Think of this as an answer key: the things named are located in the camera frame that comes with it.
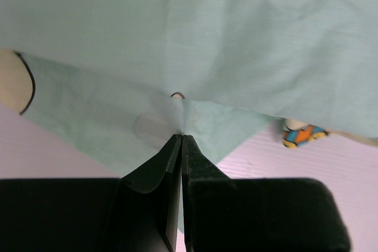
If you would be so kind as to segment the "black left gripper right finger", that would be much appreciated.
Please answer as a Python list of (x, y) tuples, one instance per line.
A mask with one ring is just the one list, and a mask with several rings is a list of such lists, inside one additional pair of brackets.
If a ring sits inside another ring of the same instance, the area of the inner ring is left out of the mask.
[(188, 251), (350, 251), (330, 190), (309, 178), (232, 179), (184, 136)]

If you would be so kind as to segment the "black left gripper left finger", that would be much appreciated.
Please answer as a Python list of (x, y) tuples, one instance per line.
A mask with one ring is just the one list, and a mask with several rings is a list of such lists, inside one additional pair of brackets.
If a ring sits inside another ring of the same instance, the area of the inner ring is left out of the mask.
[(123, 178), (3, 179), (2, 251), (174, 251), (181, 137)]

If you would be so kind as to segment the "mint green cartoon placemat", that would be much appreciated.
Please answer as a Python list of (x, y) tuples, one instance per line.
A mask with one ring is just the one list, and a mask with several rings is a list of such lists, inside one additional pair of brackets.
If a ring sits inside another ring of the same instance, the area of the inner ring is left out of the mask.
[(377, 138), (377, 0), (1, 0), (24, 115), (127, 173), (175, 133), (218, 162), (275, 119)]

